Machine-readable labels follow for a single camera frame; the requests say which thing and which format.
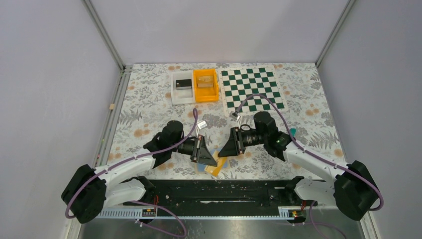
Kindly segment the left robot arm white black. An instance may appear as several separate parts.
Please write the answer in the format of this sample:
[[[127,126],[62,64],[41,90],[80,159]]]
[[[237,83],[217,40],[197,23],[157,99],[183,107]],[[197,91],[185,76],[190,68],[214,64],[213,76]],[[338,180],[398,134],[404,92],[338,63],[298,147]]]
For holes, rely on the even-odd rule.
[[[167,162],[173,152],[188,155],[194,163],[217,166],[204,136],[184,135],[183,124],[171,120],[137,155],[96,168],[80,166],[61,194],[66,217],[85,224],[103,208],[141,200],[153,187],[142,173]]]

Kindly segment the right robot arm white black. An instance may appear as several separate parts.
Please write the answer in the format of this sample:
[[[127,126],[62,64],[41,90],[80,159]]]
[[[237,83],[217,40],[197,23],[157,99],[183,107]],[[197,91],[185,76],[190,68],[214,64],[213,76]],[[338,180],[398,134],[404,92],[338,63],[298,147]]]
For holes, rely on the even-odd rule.
[[[293,193],[293,199],[336,206],[355,221],[361,220],[380,198],[372,175],[362,162],[336,163],[304,149],[290,134],[278,129],[268,112],[258,112],[253,119],[255,128],[231,128],[219,157],[239,156],[249,146],[262,145],[270,156],[296,164],[321,178],[320,181],[303,176],[292,179],[286,189]]]

